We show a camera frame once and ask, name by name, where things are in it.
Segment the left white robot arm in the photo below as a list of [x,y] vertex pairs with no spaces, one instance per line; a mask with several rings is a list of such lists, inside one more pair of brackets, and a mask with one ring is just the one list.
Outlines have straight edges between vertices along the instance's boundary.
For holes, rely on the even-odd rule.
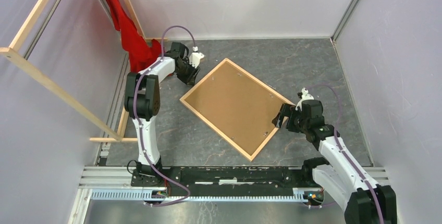
[[163,182],[161,155],[157,148],[156,116],[161,106],[159,84],[170,74],[188,86],[195,84],[204,54],[197,46],[172,42],[170,50],[150,66],[127,75],[124,108],[137,131],[139,156],[133,176],[144,176],[151,186]]

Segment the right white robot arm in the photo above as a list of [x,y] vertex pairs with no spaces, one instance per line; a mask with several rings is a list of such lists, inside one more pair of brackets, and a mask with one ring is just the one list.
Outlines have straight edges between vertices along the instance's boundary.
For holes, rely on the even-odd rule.
[[342,209],[346,223],[398,222],[395,191],[381,185],[357,162],[337,129],[326,124],[322,102],[283,103],[272,123],[281,128],[285,118],[286,129],[304,134],[321,154],[318,159],[305,160],[302,182],[325,189]]

